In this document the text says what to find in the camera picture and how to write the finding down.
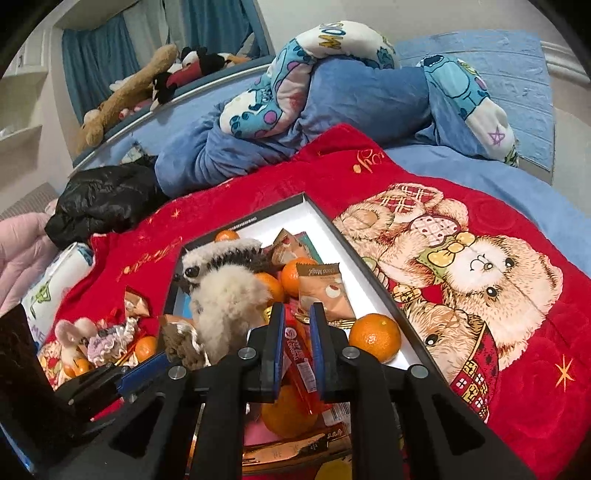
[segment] white fluffy toy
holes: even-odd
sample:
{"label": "white fluffy toy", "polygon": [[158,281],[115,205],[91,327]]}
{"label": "white fluffy toy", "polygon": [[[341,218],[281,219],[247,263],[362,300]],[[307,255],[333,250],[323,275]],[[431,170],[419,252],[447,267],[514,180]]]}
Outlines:
{"label": "white fluffy toy", "polygon": [[245,346],[248,330],[263,325],[271,294],[255,273],[268,267],[261,243],[252,239],[203,245],[183,257],[196,337],[211,364]]}

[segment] blue curtain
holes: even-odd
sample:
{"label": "blue curtain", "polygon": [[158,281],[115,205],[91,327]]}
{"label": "blue curtain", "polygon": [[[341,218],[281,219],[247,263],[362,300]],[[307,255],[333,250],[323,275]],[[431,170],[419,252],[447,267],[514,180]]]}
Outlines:
{"label": "blue curtain", "polygon": [[94,30],[64,30],[61,50],[68,93],[81,124],[88,110],[113,93],[111,83],[139,70],[122,14]]}
{"label": "blue curtain", "polygon": [[252,27],[240,0],[183,0],[190,47],[208,53],[236,53]]}

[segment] white shelf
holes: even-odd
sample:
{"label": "white shelf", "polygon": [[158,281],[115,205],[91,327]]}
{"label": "white shelf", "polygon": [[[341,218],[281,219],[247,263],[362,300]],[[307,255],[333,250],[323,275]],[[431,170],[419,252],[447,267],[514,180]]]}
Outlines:
{"label": "white shelf", "polygon": [[17,130],[13,134],[0,138],[0,154],[23,145],[23,143],[34,138],[39,132],[41,132],[41,125],[33,125],[32,127]]}
{"label": "white shelf", "polygon": [[19,67],[14,72],[6,72],[2,80],[30,80],[31,83],[37,83],[43,80],[47,76],[47,69],[41,66],[29,66]]}

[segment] yellow bow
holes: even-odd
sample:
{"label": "yellow bow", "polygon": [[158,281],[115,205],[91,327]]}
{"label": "yellow bow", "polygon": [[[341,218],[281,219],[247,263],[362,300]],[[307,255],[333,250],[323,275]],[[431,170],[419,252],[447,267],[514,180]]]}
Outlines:
{"label": "yellow bow", "polygon": [[455,242],[452,242],[441,250],[430,252],[427,255],[427,259],[436,267],[449,267],[456,258],[456,254],[472,245],[475,241],[476,237],[472,233],[460,232],[456,235]]}

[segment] black gripper frame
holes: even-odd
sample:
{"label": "black gripper frame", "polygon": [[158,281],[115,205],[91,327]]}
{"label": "black gripper frame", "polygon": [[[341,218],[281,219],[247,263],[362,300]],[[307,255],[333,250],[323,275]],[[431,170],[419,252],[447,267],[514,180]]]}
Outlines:
{"label": "black gripper frame", "polygon": [[443,379],[423,365],[401,370],[382,365],[361,349],[347,348],[345,332],[326,323],[321,303],[313,304],[310,332],[320,398],[350,402],[353,479],[408,478],[402,445],[416,480],[535,479]]}
{"label": "black gripper frame", "polygon": [[[269,325],[252,330],[248,348],[194,372],[171,367],[94,430],[80,420],[81,413],[62,411],[60,422],[47,433],[32,433],[27,419],[21,418],[25,412],[10,403],[18,414],[13,421],[4,422],[7,416],[0,420],[36,462],[35,478],[182,480],[204,404],[188,478],[240,479],[246,403],[270,403],[278,396],[284,309],[282,304],[274,305]],[[350,402],[355,480],[408,478],[405,461],[417,480],[535,478],[426,367],[413,365],[405,371],[382,365],[362,350],[346,349],[344,331],[326,323],[320,303],[310,312],[310,330],[321,398]],[[50,451],[51,445],[44,441],[49,436],[56,439],[58,449]]]}

